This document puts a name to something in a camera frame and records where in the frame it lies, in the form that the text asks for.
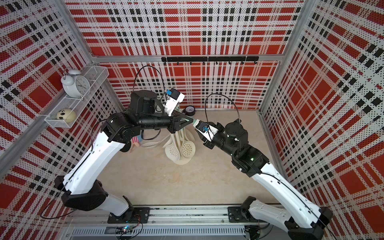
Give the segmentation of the skimmer wooden handle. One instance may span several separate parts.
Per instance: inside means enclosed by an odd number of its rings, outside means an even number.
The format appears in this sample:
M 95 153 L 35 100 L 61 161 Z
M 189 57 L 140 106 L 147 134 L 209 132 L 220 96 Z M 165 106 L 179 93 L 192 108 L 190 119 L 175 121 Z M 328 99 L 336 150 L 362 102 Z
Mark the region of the skimmer wooden handle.
M 142 148 L 155 148 L 157 147 L 159 144 L 161 144 L 162 142 L 164 142 L 165 140 L 167 140 L 170 136 L 166 136 L 164 137 L 162 140 L 160 141 L 157 141 L 157 142 L 146 142 L 146 143 L 143 143 L 141 144 L 141 147 Z
M 170 139 L 165 144 L 165 153 L 168 159 L 176 163 L 180 160 L 180 152 L 176 145 L 176 140 L 174 134 L 171 134 Z

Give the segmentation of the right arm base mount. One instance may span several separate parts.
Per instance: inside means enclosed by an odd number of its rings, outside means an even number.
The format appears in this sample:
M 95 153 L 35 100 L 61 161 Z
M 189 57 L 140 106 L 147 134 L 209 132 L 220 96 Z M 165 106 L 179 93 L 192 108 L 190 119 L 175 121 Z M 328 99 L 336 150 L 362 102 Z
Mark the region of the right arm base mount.
M 230 223 L 266 223 L 262 220 L 256 220 L 250 214 L 243 213 L 241 207 L 228 207 L 227 210 Z

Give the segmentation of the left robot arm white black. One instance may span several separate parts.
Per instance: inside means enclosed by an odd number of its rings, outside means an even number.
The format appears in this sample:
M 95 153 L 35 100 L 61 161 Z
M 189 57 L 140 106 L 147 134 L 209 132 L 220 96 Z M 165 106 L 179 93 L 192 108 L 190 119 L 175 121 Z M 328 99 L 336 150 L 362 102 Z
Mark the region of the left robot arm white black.
M 192 124 L 193 119 L 176 111 L 185 95 L 176 89 L 167 90 L 166 103 L 156 93 L 132 92 L 130 106 L 109 116 L 100 132 L 78 164 L 65 176 L 55 179 L 55 187 L 63 192 L 65 207 L 80 211 L 104 210 L 116 217 L 126 214 L 130 202 L 108 194 L 98 176 L 114 155 L 131 148 L 132 138 L 144 130 L 167 129 L 171 134 Z

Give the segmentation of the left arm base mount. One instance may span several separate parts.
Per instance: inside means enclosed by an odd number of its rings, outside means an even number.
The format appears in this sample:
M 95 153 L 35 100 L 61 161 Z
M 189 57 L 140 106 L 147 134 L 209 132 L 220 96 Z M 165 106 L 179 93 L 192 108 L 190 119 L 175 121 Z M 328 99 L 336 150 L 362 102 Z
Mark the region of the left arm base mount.
M 138 221 L 142 224 L 148 222 L 151 208 L 148 207 L 131 207 L 121 216 L 117 217 L 110 213 L 108 218 L 108 224 L 131 224 Z

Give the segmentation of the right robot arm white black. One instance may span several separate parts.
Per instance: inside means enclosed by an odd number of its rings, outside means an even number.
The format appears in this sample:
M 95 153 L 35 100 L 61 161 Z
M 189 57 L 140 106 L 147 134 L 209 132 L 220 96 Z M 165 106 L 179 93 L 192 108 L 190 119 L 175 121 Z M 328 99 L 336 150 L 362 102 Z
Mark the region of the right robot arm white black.
M 323 238 L 333 217 L 332 211 L 312 203 L 282 177 L 270 160 L 249 144 L 248 132 L 239 119 L 226 126 L 196 121 L 194 128 L 204 146 L 217 147 L 227 153 L 240 172 L 262 185 L 283 206 L 277 208 L 248 197 L 242 204 L 244 218 L 276 226 L 287 232 L 292 240 Z

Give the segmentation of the cream utensil rack stand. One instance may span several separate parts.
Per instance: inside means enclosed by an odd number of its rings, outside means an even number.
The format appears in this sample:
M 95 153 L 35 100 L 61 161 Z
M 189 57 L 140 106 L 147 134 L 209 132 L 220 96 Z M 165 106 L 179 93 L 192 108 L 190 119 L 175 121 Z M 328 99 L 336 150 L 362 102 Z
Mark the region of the cream utensil rack stand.
M 186 165 L 189 163 L 196 153 L 196 146 L 192 141 L 185 139 L 183 131 L 175 133 L 176 144 L 179 147 L 179 158 L 174 161 L 177 165 Z

